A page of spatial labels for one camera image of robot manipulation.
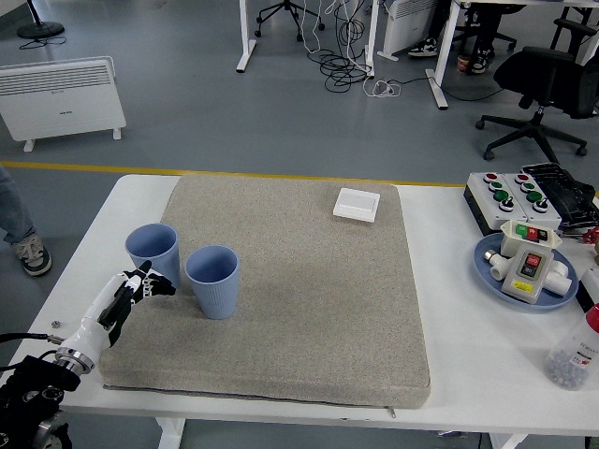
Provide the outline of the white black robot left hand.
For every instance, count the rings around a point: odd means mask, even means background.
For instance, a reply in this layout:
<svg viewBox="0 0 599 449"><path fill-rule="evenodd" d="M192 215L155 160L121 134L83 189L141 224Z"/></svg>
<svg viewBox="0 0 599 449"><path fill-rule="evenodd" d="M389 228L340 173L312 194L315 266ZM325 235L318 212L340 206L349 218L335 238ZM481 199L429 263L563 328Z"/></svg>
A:
<svg viewBox="0 0 599 449"><path fill-rule="evenodd" d="M90 372L102 353L119 339L135 305L148 297L175 293L173 283L154 270L150 261L113 276L83 315L79 328L60 344L55 363L73 371Z"/></svg>

